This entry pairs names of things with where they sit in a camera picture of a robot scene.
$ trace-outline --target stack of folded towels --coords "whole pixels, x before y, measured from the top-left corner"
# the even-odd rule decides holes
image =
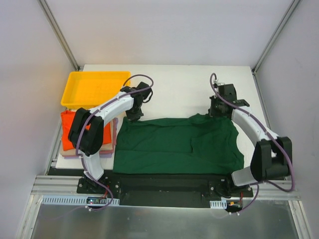
[[[68,135],[71,129],[71,125],[73,119],[75,117],[74,111],[64,111],[61,113],[61,120],[62,120],[62,147],[60,148],[60,154],[65,158],[77,158],[75,154],[75,148],[73,147],[72,143],[68,139]],[[110,121],[104,127],[103,133],[103,145],[100,149],[100,156],[103,158],[110,158],[115,150],[116,144],[116,128],[117,128],[118,119],[115,118]]]

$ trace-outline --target folded clothes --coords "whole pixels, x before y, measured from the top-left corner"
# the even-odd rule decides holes
[[[116,173],[227,174],[242,169],[238,131],[228,118],[131,122],[124,118],[117,138]]]
[[[68,139],[68,135],[72,126],[73,119],[75,117],[74,111],[64,111],[61,113],[61,121],[62,121],[62,147],[64,151],[74,149],[72,143]],[[112,136],[111,136],[111,127],[110,123],[108,123],[104,127],[103,133],[103,144],[112,143]]]
[[[111,126],[112,143],[102,145],[101,150],[100,150],[101,157],[110,158],[112,156],[112,153],[114,153],[114,149],[115,149],[115,145],[116,145],[116,138],[117,138],[116,129],[117,129],[118,121],[119,120],[117,118],[114,118],[109,123]],[[70,149],[70,150],[64,151],[63,148],[60,148],[60,154],[62,156],[64,156],[65,159],[67,159],[67,158],[74,159],[77,157],[75,154],[75,149]]]

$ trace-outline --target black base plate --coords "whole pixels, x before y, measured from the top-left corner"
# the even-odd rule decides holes
[[[220,201],[215,190],[224,179],[211,174],[119,174],[105,170],[99,181],[109,186],[120,205],[209,208],[209,201]],[[240,197],[240,192],[244,197],[253,197],[248,186],[232,190],[231,196]],[[104,194],[105,189],[82,176],[77,193]]]

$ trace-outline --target metal sheet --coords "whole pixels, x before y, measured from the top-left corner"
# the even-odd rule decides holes
[[[222,209],[109,207],[97,213],[41,205],[33,239],[298,238],[288,202],[256,201],[237,215]]]

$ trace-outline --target orange cloth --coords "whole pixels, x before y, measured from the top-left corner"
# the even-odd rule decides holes
[[[71,125],[73,122],[73,119],[75,117],[75,112],[74,111],[64,111],[61,113],[61,120],[62,120],[62,146],[63,150],[67,151],[70,149],[74,149],[71,141],[68,139],[68,135],[71,129]],[[103,132],[103,144],[111,143],[112,138],[111,138],[111,127],[110,123],[108,123],[104,127],[104,132]]]

